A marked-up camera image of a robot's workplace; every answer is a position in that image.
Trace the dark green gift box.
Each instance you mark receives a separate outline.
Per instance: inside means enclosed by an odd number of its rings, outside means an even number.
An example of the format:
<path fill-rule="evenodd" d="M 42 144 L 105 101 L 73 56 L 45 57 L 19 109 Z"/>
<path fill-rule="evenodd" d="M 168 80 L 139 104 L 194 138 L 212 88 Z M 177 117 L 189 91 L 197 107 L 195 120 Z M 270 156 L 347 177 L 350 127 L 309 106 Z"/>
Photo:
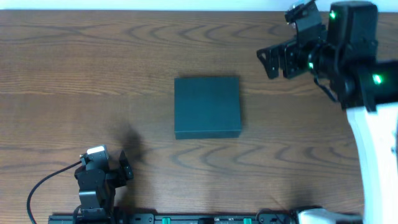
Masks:
<path fill-rule="evenodd" d="M 242 131 L 238 77 L 174 80 L 176 139 L 238 138 Z"/>

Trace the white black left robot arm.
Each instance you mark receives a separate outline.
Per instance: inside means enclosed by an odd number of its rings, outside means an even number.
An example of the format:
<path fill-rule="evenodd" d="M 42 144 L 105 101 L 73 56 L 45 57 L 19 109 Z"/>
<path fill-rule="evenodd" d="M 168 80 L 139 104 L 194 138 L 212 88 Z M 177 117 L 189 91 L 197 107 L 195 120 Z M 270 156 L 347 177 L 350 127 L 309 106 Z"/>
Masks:
<path fill-rule="evenodd" d="M 115 169 L 109 167 L 106 149 L 82 154 L 80 161 L 75 178 L 79 185 L 81 217 L 75 215 L 74 222 L 129 223 L 127 213 L 114 206 L 116 189 L 134 178 L 125 152 L 121 152 Z"/>

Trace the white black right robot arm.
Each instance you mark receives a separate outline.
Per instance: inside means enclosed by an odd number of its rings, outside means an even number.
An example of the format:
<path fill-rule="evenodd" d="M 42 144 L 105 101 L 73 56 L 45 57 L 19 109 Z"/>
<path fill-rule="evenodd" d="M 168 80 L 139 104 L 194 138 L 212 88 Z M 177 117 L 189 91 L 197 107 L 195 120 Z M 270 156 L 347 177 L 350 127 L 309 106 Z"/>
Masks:
<path fill-rule="evenodd" d="M 397 61 L 377 59 L 378 15 L 372 2 L 338 1 L 324 24 L 314 1 L 299 2 L 285 12 L 294 38 L 257 51 L 270 79 L 328 80 L 323 91 L 345 111 L 358 149 L 363 214 L 298 208 L 290 223 L 397 222 Z"/>

